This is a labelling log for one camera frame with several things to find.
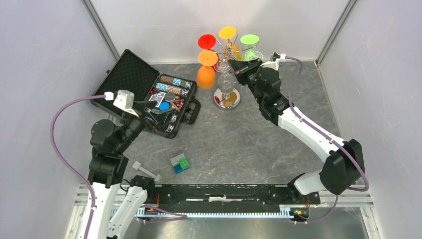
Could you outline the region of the orange wine glass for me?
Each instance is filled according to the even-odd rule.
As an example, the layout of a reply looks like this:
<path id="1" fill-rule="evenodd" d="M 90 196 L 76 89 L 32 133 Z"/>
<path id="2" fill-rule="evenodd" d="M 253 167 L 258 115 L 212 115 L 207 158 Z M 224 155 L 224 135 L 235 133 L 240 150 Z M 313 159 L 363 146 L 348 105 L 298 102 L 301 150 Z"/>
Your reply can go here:
<path id="1" fill-rule="evenodd" d="M 202 65 L 197 72 L 197 85 L 203 89 L 209 89 L 215 83 L 214 65 L 218 62 L 217 54 L 212 50 L 203 50 L 198 55 L 198 61 Z"/>

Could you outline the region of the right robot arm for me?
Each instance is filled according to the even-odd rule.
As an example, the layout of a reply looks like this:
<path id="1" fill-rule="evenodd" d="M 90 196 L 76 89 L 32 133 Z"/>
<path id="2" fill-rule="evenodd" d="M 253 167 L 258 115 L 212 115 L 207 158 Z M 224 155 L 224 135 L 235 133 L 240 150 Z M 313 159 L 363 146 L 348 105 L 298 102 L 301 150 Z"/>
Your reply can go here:
<path id="1" fill-rule="evenodd" d="M 355 139 L 346 141 L 317 125 L 294 106 L 291 97 L 280 92 L 280 61 L 277 58 L 228 63 L 238 82 L 252 92 L 262 116 L 298 138 L 323 162 L 321 171 L 304 173 L 291 181 L 287 190 L 289 200 L 300 203 L 308 194 L 320 191 L 334 195 L 345 190 L 358 191 L 352 186 L 358 179 L 364 181 L 363 191 L 368 190 L 361 144 Z"/>

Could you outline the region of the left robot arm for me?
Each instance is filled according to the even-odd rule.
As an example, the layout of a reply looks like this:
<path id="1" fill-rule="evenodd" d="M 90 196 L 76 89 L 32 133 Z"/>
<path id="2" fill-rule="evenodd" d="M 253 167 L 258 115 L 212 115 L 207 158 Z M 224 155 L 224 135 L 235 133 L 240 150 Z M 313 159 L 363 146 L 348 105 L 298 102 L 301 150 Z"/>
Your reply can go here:
<path id="1" fill-rule="evenodd" d="M 80 232 L 83 239 L 121 239 L 125 235 L 135 212 L 156 198 L 152 178 L 135 176 L 131 179 L 123 203 L 110 216 L 114 199 L 123 181 L 128 165 L 124 152 L 149 125 L 168 125 L 176 110 L 159 110 L 156 101 L 129 102 L 115 100 L 113 105 L 123 114 L 123 124 L 117 126 L 108 119 L 96 122 L 91 131 L 93 147 L 89 164 L 89 204 Z"/>

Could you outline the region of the clear wine glass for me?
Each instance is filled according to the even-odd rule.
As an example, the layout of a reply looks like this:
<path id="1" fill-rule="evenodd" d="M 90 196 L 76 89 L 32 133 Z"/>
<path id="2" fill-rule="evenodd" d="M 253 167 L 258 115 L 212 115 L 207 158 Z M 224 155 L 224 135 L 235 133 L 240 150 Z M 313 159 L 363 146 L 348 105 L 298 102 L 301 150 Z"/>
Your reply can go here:
<path id="1" fill-rule="evenodd" d="M 251 50 L 251 49 L 246 51 L 246 53 L 244 54 L 244 61 L 262 59 L 262 58 L 263 58 L 263 54 L 261 52 Z"/>
<path id="2" fill-rule="evenodd" d="M 227 61 L 220 62 L 217 71 L 220 74 L 217 78 L 218 89 L 214 92 L 214 101 L 218 105 L 223 105 L 223 101 L 229 99 L 230 93 L 234 90 L 235 77 Z"/>

